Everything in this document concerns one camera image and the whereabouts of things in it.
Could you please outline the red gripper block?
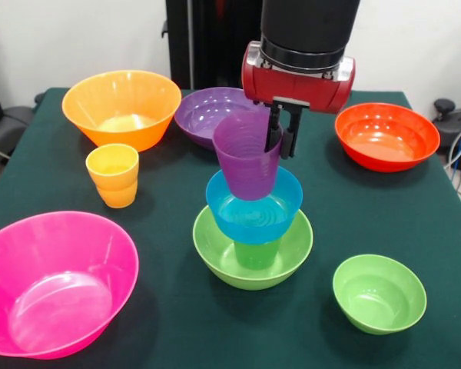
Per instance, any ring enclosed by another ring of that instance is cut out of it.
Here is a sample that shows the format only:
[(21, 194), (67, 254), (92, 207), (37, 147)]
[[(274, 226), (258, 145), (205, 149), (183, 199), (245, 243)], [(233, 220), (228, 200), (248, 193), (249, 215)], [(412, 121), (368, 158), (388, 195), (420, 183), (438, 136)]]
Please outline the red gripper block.
[[(355, 74), (355, 61), (350, 57), (341, 58), (331, 71), (313, 74), (288, 71), (266, 61), (260, 42), (250, 42), (242, 62), (241, 81), (248, 99), (271, 105), (264, 151), (272, 150), (282, 135), (280, 107), (273, 103), (289, 103), (311, 111), (336, 114), (350, 97)], [(290, 122), (282, 135), (282, 159), (294, 156), (302, 115), (301, 108), (287, 108), (286, 111), (290, 114)]]

